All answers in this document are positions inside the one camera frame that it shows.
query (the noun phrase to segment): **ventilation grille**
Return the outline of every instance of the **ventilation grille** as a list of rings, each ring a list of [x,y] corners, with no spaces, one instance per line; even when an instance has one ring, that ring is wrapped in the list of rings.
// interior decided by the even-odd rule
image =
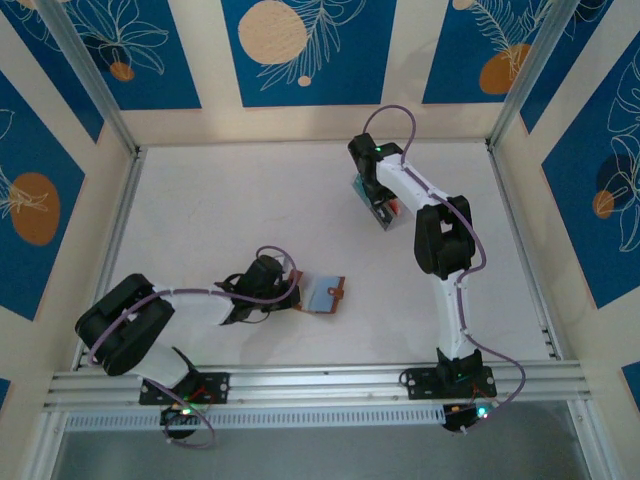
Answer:
[[[355,427],[373,425],[425,425],[444,424],[441,405],[402,407],[335,407],[335,408],[280,408],[234,409],[206,413],[207,420],[216,429],[239,428],[303,428],[303,427]],[[139,412],[78,412],[68,420],[67,432],[99,432],[126,430],[157,430],[160,411]],[[204,428],[198,421],[175,426],[172,429]]]

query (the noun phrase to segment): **white floor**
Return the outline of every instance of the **white floor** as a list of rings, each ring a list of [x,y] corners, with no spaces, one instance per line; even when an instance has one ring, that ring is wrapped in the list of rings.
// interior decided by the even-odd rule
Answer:
[[[548,359],[485,146],[418,142],[408,159],[471,203],[489,258],[471,278],[474,337],[518,359]],[[163,285],[207,286],[274,244],[301,270],[346,276],[336,315],[277,312],[225,327],[181,315],[162,341],[200,365],[435,361],[435,290],[413,256],[413,220],[384,232],[353,191],[354,175],[346,142],[151,148],[113,284],[141,272]]]

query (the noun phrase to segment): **purple cable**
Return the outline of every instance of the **purple cable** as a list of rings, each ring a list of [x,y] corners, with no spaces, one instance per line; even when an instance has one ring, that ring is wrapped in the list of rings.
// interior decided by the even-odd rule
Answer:
[[[390,108],[394,108],[396,110],[402,110],[404,113],[409,115],[409,118],[411,119],[411,135],[409,136],[409,140],[407,140],[407,144],[404,146],[402,155],[400,155],[400,165],[404,165],[404,159],[407,156],[407,151],[409,150],[409,147],[413,143],[413,139],[416,138],[417,122],[416,122],[416,117],[413,115],[413,112],[411,112],[411,110],[409,110],[407,107],[403,107],[402,105],[395,105],[395,104],[385,105],[384,107],[380,107],[378,110],[373,112],[371,116],[367,119],[367,121],[364,124],[364,128],[362,129],[362,133],[367,133],[367,128],[369,127],[371,120],[373,120],[373,117],[378,115],[383,110],[388,110]]]
[[[475,345],[480,350],[483,350],[486,353],[489,353],[491,355],[495,355],[496,357],[501,358],[501,359],[513,364],[518,370],[520,370],[520,384],[513,391],[513,393],[511,393],[511,395],[509,395],[507,397],[507,399],[504,402],[500,403],[498,405],[498,407],[496,407],[496,409],[494,410],[494,413],[495,413],[500,408],[502,408],[503,406],[508,405],[509,403],[511,403],[513,401],[513,399],[516,398],[520,394],[520,392],[524,388],[524,385],[525,385],[525,383],[527,381],[527,374],[524,371],[524,367],[520,364],[520,362],[518,362],[517,360],[515,360],[515,359],[513,359],[511,357],[508,357],[507,355],[505,355],[503,353],[499,353],[499,352],[496,352],[495,350],[493,350],[493,349],[491,349],[489,347],[485,347],[481,343],[479,343],[476,340],[474,340],[473,337],[471,337],[471,335],[469,335],[467,333],[467,331],[468,331],[467,330],[467,320],[466,320],[465,315],[464,315],[464,304],[463,304],[463,301],[462,301],[462,288],[460,288],[460,282],[462,282],[462,280],[467,275],[470,275],[470,274],[475,273],[475,272],[479,272],[480,270],[482,270],[484,267],[487,266],[487,253],[486,253],[486,251],[484,249],[484,245],[480,241],[480,237],[478,237],[478,234],[473,229],[473,226],[471,225],[471,223],[465,218],[464,215],[462,215],[462,213],[457,208],[455,208],[453,205],[451,205],[451,203],[449,203],[446,199],[440,197],[439,195],[437,195],[435,193],[431,193],[429,187],[410,168],[405,167],[404,171],[407,172],[407,175],[409,175],[418,185],[420,185],[424,189],[425,192],[427,192],[427,195],[429,195],[434,200],[442,203],[451,212],[453,212],[453,214],[456,217],[458,217],[458,220],[460,220],[460,222],[469,231],[469,234],[471,235],[471,237],[473,238],[474,242],[478,246],[478,251],[480,252],[480,264],[475,266],[475,267],[473,267],[473,268],[470,268],[469,270],[466,270],[466,271],[462,272],[458,276],[458,278],[456,279],[456,283],[458,284],[458,286],[456,287],[456,300],[457,300],[457,304],[458,304],[458,311],[460,312],[460,326],[462,327],[462,334],[466,337],[467,340],[469,340],[469,342],[471,344]]]
[[[289,289],[279,297],[271,298],[271,299],[254,298],[254,297],[248,297],[246,295],[238,295],[236,293],[212,291],[208,288],[176,288],[175,290],[167,289],[167,290],[161,290],[159,292],[154,292],[144,297],[142,300],[139,300],[138,302],[136,302],[129,309],[125,310],[111,325],[109,325],[109,327],[102,333],[102,335],[98,337],[98,339],[93,344],[93,347],[91,347],[91,350],[89,350],[89,365],[99,365],[97,362],[93,361],[96,355],[96,352],[100,349],[100,347],[105,342],[107,337],[111,335],[116,330],[116,328],[120,326],[122,322],[128,319],[130,315],[137,312],[140,308],[145,306],[147,303],[151,302],[152,300],[155,300],[158,297],[164,297],[166,295],[184,295],[184,294],[215,295],[217,297],[226,297],[226,298],[232,298],[236,300],[245,300],[248,302],[257,303],[259,305],[270,305],[272,303],[278,303],[284,300],[289,295],[291,295],[291,292],[293,292],[293,289],[296,288],[296,285],[298,283],[298,275],[297,275],[298,270],[296,268],[296,264],[293,261],[293,258],[291,257],[291,255],[289,255],[283,249],[279,247],[275,247],[273,245],[265,245],[263,247],[260,247],[256,251],[256,258],[258,258],[260,256],[260,253],[264,250],[275,250],[276,252],[280,252],[282,255],[284,255],[284,258],[291,263],[293,281],[291,282],[291,286],[289,287]],[[190,404],[188,404],[183,399],[181,399],[178,395],[173,393],[169,388],[165,387],[164,385],[160,385],[159,383],[154,382],[151,379],[147,378],[146,380],[152,385],[154,385],[156,388],[158,388],[159,390],[161,390],[162,392],[164,392],[165,394],[173,398],[175,401],[177,401],[179,404],[181,404],[185,408],[191,409]],[[205,418],[205,416],[202,415],[200,412],[198,412],[197,409],[193,409],[193,412],[195,413],[196,417],[198,417],[200,421],[202,421],[202,423],[211,431],[212,436],[215,437],[215,431],[213,429],[213,426],[211,426],[211,423],[209,423],[209,421]],[[167,437],[167,440],[169,440],[174,445],[178,445],[183,448],[203,449],[203,448],[209,448],[214,444],[213,440],[207,443],[195,444],[195,445],[182,443],[182,442],[174,442],[169,437],[168,430],[169,430],[169,425],[167,424],[165,425],[165,428],[164,428],[164,434]]]

